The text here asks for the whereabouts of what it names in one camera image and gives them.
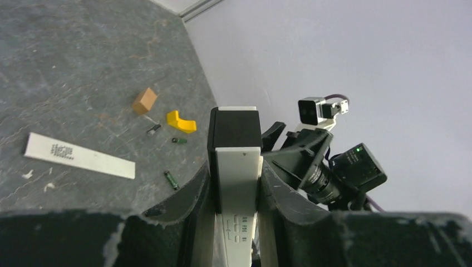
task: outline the wooden block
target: wooden block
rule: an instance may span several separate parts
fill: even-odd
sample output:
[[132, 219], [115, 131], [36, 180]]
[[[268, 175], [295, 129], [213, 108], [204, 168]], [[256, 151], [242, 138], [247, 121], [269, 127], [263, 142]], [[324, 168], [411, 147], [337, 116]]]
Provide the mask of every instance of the wooden block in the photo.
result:
[[138, 115], [143, 115], [149, 112], [153, 107], [153, 104], [156, 101], [157, 97], [158, 96], [152, 91], [151, 88], [140, 92], [132, 104], [133, 110]]

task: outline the white label strip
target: white label strip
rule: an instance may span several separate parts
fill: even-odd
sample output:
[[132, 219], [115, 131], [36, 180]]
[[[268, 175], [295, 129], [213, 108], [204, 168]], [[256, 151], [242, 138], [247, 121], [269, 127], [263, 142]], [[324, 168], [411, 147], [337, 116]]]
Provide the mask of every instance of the white label strip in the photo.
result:
[[78, 167], [128, 179], [135, 177], [135, 163], [67, 142], [29, 133], [25, 157]]

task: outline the white strip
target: white strip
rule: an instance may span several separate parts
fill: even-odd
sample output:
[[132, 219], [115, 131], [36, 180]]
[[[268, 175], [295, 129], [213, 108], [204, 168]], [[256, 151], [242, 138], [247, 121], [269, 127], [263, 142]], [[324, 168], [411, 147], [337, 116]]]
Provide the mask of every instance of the white strip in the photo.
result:
[[29, 133], [25, 157], [134, 179], [135, 163], [67, 142]]
[[260, 147], [217, 147], [221, 226], [229, 267], [251, 266]]
[[218, 107], [221, 111], [256, 110], [255, 107]]

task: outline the white wall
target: white wall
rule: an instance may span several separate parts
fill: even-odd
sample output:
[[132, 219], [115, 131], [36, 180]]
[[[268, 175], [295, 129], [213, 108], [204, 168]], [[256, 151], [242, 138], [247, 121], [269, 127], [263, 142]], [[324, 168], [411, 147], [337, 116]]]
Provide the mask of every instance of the white wall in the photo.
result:
[[180, 12], [198, 3], [199, 0], [151, 0], [151, 2], [154, 2], [176, 14], [179, 14]]
[[472, 217], [470, 1], [226, 0], [188, 23], [219, 105], [298, 123], [297, 101], [344, 93], [334, 152], [364, 142], [384, 209]]

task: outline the metal pin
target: metal pin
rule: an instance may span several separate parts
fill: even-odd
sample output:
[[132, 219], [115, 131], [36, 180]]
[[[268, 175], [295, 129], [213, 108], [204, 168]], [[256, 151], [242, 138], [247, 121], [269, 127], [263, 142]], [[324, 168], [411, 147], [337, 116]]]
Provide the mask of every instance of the metal pin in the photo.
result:
[[161, 124], [154, 125], [154, 127], [152, 127], [151, 129], [147, 131], [148, 136], [154, 135], [159, 130], [160, 127], [161, 127]]
[[176, 144], [185, 144], [185, 143], [187, 143], [187, 139], [181, 139], [181, 138], [172, 138], [172, 143], [176, 143]]
[[164, 171], [164, 175], [167, 178], [167, 180], [169, 181], [169, 183], [172, 185], [172, 188], [174, 190], [178, 190], [179, 189], [179, 184], [177, 184], [174, 177], [172, 177], [172, 174], [170, 174], [169, 171]]

